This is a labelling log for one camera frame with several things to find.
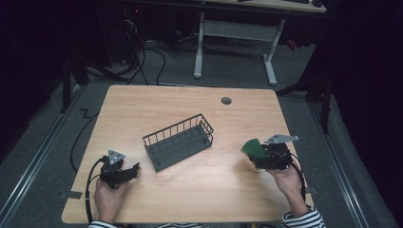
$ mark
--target hand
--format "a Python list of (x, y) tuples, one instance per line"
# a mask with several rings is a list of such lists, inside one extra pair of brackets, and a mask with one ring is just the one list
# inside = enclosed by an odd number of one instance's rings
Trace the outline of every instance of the hand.
[(290, 165), (287, 169), (266, 169), (266, 172), (270, 173), (275, 178), (278, 189), (284, 194), (285, 198), (287, 198), (294, 218), (301, 217), (309, 212), (300, 193), (300, 179), (296, 168)]
[(99, 212), (99, 220), (112, 224), (122, 206), (128, 182), (122, 183), (118, 189), (110, 188), (106, 182), (97, 179), (95, 204)]

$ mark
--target person's left hand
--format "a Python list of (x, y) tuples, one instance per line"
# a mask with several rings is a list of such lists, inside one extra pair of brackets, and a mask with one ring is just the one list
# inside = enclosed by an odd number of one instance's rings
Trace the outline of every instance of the person's left hand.
[(106, 182), (97, 179), (95, 190), (95, 204), (97, 205), (98, 220), (112, 224), (122, 206), (128, 182), (124, 182), (118, 189), (110, 188)]

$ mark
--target metal bracket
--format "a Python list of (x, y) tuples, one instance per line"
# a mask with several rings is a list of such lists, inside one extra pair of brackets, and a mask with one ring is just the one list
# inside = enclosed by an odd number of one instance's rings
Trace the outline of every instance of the metal bracket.
[(111, 165), (115, 164), (125, 158), (124, 154), (118, 153), (111, 149), (107, 150), (107, 153), (109, 155), (109, 164), (111, 164)]
[(298, 136), (286, 136), (286, 135), (280, 135), (280, 134), (276, 133), (270, 139), (265, 140), (264, 143), (280, 144), (280, 143), (287, 143), (290, 141), (297, 141), (297, 140), (299, 140)]

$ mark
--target wire basket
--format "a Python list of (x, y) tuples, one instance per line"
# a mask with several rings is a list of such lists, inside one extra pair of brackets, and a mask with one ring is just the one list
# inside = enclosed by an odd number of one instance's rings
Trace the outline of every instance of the wire basket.
[(143, 137), (156, 172), (180, 162), (213, 143), (213, 128), (198, 114)]

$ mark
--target wooden table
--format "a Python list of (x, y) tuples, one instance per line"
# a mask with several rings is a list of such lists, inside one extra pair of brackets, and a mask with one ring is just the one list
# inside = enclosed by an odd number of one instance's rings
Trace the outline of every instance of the wooden table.
[[(223, 104), (229, 97), (232, 104)], [(201, 113), (214, 128), (211, 147), (155, 172), (143, 136)], [(140, 163), (118, 222), (247, 222), (279, 220), (289, 211), (273, 178), (240, 152), (251, 139), (289, 135), (276, 93), (269, 89), (113, 85), (106, 94), (72, 191), (84, 192), (91, 166), (107, 150)], [(292, 153), (295, 148), (287, 143)], [(95, 181), (90, 186), (91, 197)], [(307, 203), (313, 203), (307, 196)], [(94, 200), (93, 217), (97, 218)], [(86, 223), (85, 199), (68, 199), (66, 223)]]

